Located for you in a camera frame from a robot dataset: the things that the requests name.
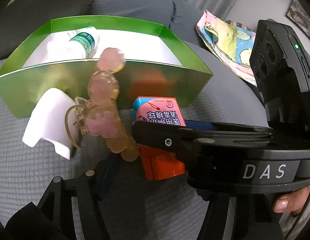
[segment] human hand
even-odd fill
[[[273,205],[274,212],[291,212],[293,215],[298,215],[308,198],[309,192],[310,185],[298,191],[280,196]]]

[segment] camera lens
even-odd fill
[[[258,81],[258,80],[259,80],[259,71],[258,71],[258,68],[255,68],[255,69],[254,69],[254,76],[255,76],[256,81]]]
[[[263,74],[264,77],[266,77],[268,75],[268,68],[267,68],[266,61],[261,54],[259,54],[258,64],[259,64],[261,73]]]
[[[271,43],[269,41],[266,42],[265,46],[266,46],[266,52],[267,52],[267,56],[268,56],[269,61],[272,64],[275,64],[276,52],[275,52],[274,47],[271,45]]]

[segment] translucent toy figure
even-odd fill
[[[65,126],[74,146],[80,148],[68,128],[68,114],[75,108],[76,123],[79,123],[82,134],[101,135],[113,153],[121,153],[124,160],[134,161],[138,157],[137,145],[133,137],[126,133],[116,106],[119,85],[113,73],[119,72],[124,65],[123,54],[118,49],[107,48],[103,51],[97,63],[99,70],[91,76],[87,87],[90,100],[76,98],[77,105],[66,112]]]

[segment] black cable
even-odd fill
[[[301,210],[301,212],[298,214],[298,217],[296,218],[293,226],[291,227],[291,229],[288,231],[287,235],[285,236],[285,240],[290,236],[290,234],[292,233],[292,231],[294,230],[294,228],[296,227],[296,225],[298,224],[299,220],[301,219],[301,217],[303,216],[303,214],[305,213],[305,210],[308,206],[308,204],[310,203],[310,192],[308,195],[308,198],[305,202],[305,205],[303,206],[303,209]]]

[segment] gray upholstery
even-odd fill
[[[90,14],[133,17],[169,27],[173,10],[171,0],[95,0]]]
[[[184,0],[172,0],[174,13],[170,22],[170,30],[180,39],[205,48],[202,38],[197,34],[195,26],[203,15],[203,11],[193,7]]]
[[[144,19],[165,26],[169,26],[173,13],[170,0],[109,1],[97,0],[93,13],[137,18],[145,15]],[[155,1],[163,8],[156,8]],[[176,22],[180,30],[187,31],[183,20]],[[186,33],[179,35],[192,40]],[[193,104],[182,109],[184,118],[267,125],[264,108],[250,88],[207,50],[189,42],[187,45],[214,72],[214,76]],[[128,111],[121,111],[120,115],[129,130]],[[0,220],[3,224],[30,201],[37,204],[54,176],[65,179],[78,176],[94,168],[109,153],[102,142],[88,137],[85,140],[89,145],[76,150],[71,161],[57,155],[53,145],[46,141],[40,141],[34,148],[27,147],[21,141],[27,121],[28,118],[14,118],[0,98]],[[187,185],[186,175],[149,182],[140,160],[137,160],[120,163],[110,192],[100,203],[100,208],[111,239],[181,240],[196,239],[207,203]],[[74,211],[78,239],[83,239],[76,201]],[[228,228],[224,238],[229,239],[230,233]]]

